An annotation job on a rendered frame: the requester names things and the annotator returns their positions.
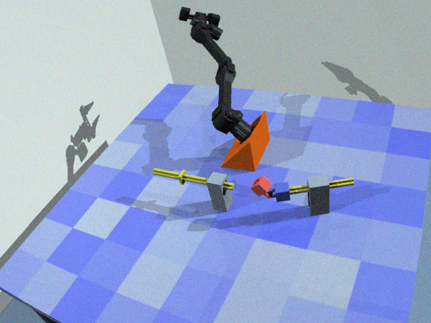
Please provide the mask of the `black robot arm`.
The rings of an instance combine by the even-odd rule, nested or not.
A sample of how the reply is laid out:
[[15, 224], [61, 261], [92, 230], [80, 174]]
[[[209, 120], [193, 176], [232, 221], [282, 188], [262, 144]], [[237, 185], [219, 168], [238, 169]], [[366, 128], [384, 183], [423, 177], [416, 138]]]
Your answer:
[[213, 126], [225, 134], [230, 131], [241, 144], [250, 137], [256, 125], [252, 127], [242, 119], [244, 114], [241, 111], [232, 109], [232, 83], [236, 77], [234, 64], [214, 42], [220, 39], [223, 30], [212, 23], [208, 24], [204, 17], [193, 18], [190, 24], [192, 25], [191, 38], [201, 43], [219, 64], [215, 77], [219, 85], [219, 98], [218, 107], [211, 114]]

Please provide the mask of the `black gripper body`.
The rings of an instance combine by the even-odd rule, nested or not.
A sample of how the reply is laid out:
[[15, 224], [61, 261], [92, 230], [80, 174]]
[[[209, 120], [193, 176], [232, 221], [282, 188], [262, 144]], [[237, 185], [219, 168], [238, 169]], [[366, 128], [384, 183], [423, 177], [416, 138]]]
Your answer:
[[189, 10], [190, 10], [189, 8], [181, 7], [179, 20], [187, 21], [188, 19], [192, 20], [193, 18], [196, 18], [196, 17], [204, 17], [208, 22], [210, 22], [210, 24], [212, 23], [213, 25], [218, 27], [220, 22], [220, 15], [213, 13], [212, 16], [209, 17], [207, 16], [206, 13], [199, 13], [199, 12], [195, 12], [195, 15], [193, 15], [193, 14], [189, 14]]

